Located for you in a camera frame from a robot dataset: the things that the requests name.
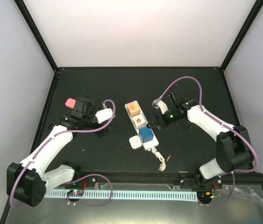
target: pink object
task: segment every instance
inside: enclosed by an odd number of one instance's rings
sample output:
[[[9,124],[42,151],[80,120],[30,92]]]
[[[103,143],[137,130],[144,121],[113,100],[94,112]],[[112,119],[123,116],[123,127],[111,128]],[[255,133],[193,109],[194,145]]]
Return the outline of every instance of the pink object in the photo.
[[[76,102],[75,99],[69,98],[69,99],[67,99],[65,105],[66,105],[67,107],[73,109],[74,106],[75,106],[75,102]]]

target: red wire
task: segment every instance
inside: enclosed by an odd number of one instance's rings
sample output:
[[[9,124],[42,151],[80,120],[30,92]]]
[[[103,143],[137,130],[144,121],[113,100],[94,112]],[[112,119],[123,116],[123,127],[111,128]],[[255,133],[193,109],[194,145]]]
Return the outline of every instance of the red wire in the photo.
[[[85,190],[87,182],[86,182],[86,179],[83,179],[83,181],[84,181],[84,188],[83,188],[83,190]]]
[[[221,193],[221,190],[215,185],[215,183],[213,181],[211,181],[212,185],[217,189],[219,190],[219,192]]]

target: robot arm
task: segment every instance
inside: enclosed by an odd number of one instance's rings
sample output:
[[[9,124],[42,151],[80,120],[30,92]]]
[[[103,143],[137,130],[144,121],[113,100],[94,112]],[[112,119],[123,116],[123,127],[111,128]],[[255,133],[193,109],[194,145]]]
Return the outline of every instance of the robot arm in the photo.
[[[250,142],[249,134],[245,127],[235,127],[226,123],[211,114],[204,106],[202,106],[202,111],[196,100],[188,101],[185,98],[176,100],[174,92],[170,93],[169,96],[174,108],[165,110],[167,106],[163,106],[164,102],[155,100],[152,105],[157,109],[160,108],[162,112],[153,117],[148,122],[147,127],[160,130],[174,121],[185,119],[187,122],[194,123],[202,128],[216,141],[216,157],[197,169],[196,177],[198,180],[195,181],[197,185],[203,184],[203,182],[223,173],[230,173],[254,160],[253,154],[242,140],[225,128],[227,126],[237,131]]]
[[[74,137],[73,133],[67,132],[55,136],[59,132],[76,129],[79,125],[90,128],[97,127],[112,117],[110,108],[98,110],[92,102],[79,99],[72,107],[69,115],[64,115],[59,125],[53,127],[48,137],[40,146],[19,164],[12,163],[7,168],[7,194],[10,195],[15,180],[19,173],[27,167],[24,176],[20,179],[15,190],[14,197],[32,207],[38,205],[46,192],[71,181],[76,176],[79,167],[71,164],[61,165],[57,169],[45,173],[47,167],[61,149]]]

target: white cable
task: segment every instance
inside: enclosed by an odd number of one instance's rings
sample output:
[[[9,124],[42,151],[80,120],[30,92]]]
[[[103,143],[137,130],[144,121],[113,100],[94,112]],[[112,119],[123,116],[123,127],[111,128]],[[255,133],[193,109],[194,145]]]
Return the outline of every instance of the white cable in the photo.
[[[149,148],[148,151],[149,152],[151,151],[151,153],[153,153],[156,156],[156,158],[158,158],[160,160],[160,162],[162,163],[162,164],[159,165],[159,169],[158,170],[164,171],[165,168],[166,168],[165,160],[164,160],[163,156],[160,154],[160,152],[158,152],[155,147]]]

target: black frame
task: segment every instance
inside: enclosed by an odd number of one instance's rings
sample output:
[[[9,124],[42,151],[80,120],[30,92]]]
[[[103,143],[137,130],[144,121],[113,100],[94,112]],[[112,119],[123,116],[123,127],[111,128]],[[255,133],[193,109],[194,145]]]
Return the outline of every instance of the black frame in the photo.
[[[53,98],[53,94],[55,92],[55,88],[57,86],[57,82],[58,82],[58,78],[59,78],[59,74],[60,74],[60,70],[62,68],[59,68],[47,45],[45,44],[44,39],[42,38],[33,18],[31,17],[26,5],[24,4],[23,0],[14,0],[14,2],[16,3],[16,5],[18,6],[22,16],[24,17],[25,21],[27,22],[29,28],[31,29],[36,41],[38,42],[40,48],[42,49],[44,55],[46,56],[48,62],[50,63],[52,69],[54,70],[54,76],[52,79],[52,83],[49,89],[49,93],[47,95],[46,98],[46,102],[44,105],[44,109],[43,112],[41,114],[41,118],[39,121],[39,125],[37,127],[37,131],[35,134],[35,138],[31,147],[31,152],[34,151],[37,146],[40,144],[40,138],[44,129],[44,124],[46,121],[46,117],[50,108],[50,104],[52,102],[52,98]],[[257,14],[259,13],[261,7],[263,6],[263,0],[256,0],[255,4],[253,5],[250,13],[248,14],[241,30],[239,31],[236,39],[234,40],[228,54],[226,55],[226,58],[224,59],[222,65],[217,68],[221,70],[221,75],[224,77],[224,81],[225,81],[225,85],[228,89],[228,95],[229,95],[229,100],[232,104],[233,110],[234,110],[234,114],[236,115],[236,120],[237,123],[239,124],[239,119],[236,113],[236,109],[227,85],[227,81],[225,78],[225,74],[224,71],[226,69],[226,67],[228,66],[228,64],[230,63],[232,57],[234,56],[236,50],[238,49],[240,43],[242,42],[243,38],[245,37],[247,31],[249,30],[251,24],[253,23],[254,19],[256,18]],[[171,174],[149,174],[149,173],[143,173],[143,174],[126,174],[126,173],[115,173],[115,172],[108,172],[108,173],[101,173],[105,176],[107,176],[111,181],[113,182],[132,182],[132,183],[166,183],[166,184],[174,184],[175,181],[178,179],[178,175],[179,173],[171,173]],[[236,183],[237,184],[244,184],[244,185],[260,185],[263,191],[263,175],[261,173],[247,173],[247,174],[235,174],[235,178],[236,178]],[[222,177],[222,181],[225,184],[232,184],[232,176],[231,175],[226,175]],[[4,224],[6,223],[7,220],[7,216],[10,210],[10,205],[9,205],[9,200],[6,203],[5,209],[3,211],[1,220],[0,220],[0,224]]]

